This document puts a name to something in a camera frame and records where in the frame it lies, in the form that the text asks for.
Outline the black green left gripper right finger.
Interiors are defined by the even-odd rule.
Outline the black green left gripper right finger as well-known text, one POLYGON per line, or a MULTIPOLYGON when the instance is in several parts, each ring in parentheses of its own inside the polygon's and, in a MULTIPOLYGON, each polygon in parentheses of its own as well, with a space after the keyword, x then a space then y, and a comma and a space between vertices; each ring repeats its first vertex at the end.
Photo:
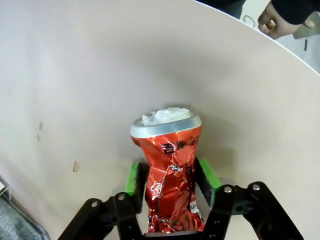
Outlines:
POLYGON ((232 216, 243 216, 259 240, 303 239, 263 182, 252 182, 246 188, 222 184, 205 158, 195 159, 195 181, 211 208, 201 234, 203 240, 223 240, 232 216))

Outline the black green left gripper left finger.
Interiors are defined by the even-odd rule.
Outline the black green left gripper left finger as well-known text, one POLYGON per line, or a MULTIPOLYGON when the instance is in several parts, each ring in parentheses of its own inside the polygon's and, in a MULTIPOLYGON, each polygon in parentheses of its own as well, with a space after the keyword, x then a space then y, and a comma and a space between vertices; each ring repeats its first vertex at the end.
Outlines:
POLYGON ((141 162, 132 163, 125 190, 105 202, 88 199, 65 230, 60 240, 103 240, 116 226, 121 240, 142 236, 137 214, 142 212, 145 171, 141 162))

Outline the person's left hand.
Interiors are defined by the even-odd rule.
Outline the person's left hand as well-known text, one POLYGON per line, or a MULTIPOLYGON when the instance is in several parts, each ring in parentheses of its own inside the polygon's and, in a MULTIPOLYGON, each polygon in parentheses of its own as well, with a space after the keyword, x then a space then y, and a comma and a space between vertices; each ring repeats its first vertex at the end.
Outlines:
POLYGON ((258 29, 274 40, 291 35, 319 8, 318 0, 271 0, 258 18, 258 29))

